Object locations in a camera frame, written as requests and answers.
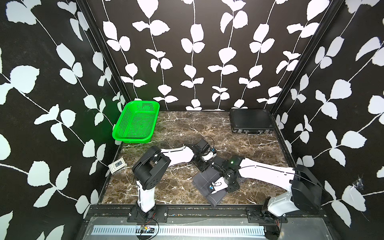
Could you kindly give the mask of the grey checked pillowcase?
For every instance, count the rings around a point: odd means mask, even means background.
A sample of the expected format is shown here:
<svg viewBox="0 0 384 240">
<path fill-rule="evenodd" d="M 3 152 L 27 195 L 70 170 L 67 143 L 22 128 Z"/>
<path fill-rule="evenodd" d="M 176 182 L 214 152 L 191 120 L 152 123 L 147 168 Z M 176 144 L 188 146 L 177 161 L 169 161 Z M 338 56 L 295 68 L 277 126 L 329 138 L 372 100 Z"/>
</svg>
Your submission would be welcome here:
<svg viewBox="0 0 384 240">
<path fill-rule="evenodd" d="M 209 202 L 212 207 L 216 207 L 227 195 L 226 188 L 228 185 L 224 182 L 221 173 L 212 168 L 212 163 L 223 164 L 225 159 L 215 157 L 205 171 L 197 173 L 192 178 L 193 186 L 201 193 L 201 195 Z"/>
</svg>

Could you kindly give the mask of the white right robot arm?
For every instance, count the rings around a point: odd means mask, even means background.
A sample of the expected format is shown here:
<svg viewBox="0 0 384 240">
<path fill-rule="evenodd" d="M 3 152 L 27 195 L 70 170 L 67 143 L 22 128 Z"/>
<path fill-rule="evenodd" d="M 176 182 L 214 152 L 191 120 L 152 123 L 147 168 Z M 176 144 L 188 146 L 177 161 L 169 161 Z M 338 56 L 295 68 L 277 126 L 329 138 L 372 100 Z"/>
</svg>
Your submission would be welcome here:
<svg viewBox="0 0 384 240">
<path fill-rule="evenodd" d="M 237 191 L 240 178 L 262 181 L 286 190 L 277 197 L 267 198 L 263 207 L 256 211 L 267 223 L 295 211 L 314 215 L 320 210 L 323 186 L 303 165 L 295 168 L 276 167 L 233 156 L 222 163 L 212 161 L 211 168 L 220 173 L 218 180 L 209 187 L 213 194 L 221 190 L 228 193 Z"/>
</svg>

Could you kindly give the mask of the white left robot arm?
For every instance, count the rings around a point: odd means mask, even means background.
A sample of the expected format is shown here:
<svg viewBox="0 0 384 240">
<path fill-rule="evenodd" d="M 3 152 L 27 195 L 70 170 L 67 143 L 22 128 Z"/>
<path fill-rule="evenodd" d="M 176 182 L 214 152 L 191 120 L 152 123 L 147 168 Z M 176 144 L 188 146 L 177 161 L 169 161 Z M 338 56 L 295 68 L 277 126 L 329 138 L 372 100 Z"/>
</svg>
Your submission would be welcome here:
<svg viewBox="0 0 384 240">
<path fill-rule="evenodd" d="M 183 145 L 175 149 L 150 147 L 132 167 L 139 192 L 137 202 L 139 213 L 145 217 L 154 213 L 156 209 L 155 187 L 163 178 L 168 167 L 192 162 L 202 172 L 207 169 L 209 160 L 216 155 L 215 147 L 204 138 L 196 144 Z"/>
</svg>

